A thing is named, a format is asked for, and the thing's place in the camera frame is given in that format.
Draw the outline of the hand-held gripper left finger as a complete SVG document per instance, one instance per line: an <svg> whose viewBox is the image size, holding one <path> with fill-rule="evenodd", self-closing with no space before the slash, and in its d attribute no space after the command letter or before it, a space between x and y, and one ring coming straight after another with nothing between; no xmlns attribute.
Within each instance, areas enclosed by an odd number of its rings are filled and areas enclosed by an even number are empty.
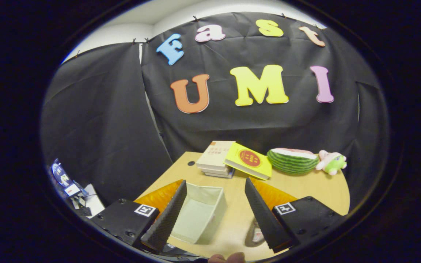
<svg viewBox="0 0 421 263"><path fill-rule="evenodd" d="M115 201L95 216L95 223L132 247L158 252L166 245L186 196L186 181L180 179L135 201Z"/></svg>

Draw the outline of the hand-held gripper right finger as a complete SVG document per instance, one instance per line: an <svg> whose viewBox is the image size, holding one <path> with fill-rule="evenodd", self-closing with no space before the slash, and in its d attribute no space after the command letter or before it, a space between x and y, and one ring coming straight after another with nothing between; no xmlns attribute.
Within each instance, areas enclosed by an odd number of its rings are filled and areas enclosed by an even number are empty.
<svg viewBox="0 0 421 263"><path fill-rule="evenodd" d="M274 253L324 245L346 215L344 178L247 178L244 193Z"/></svg>

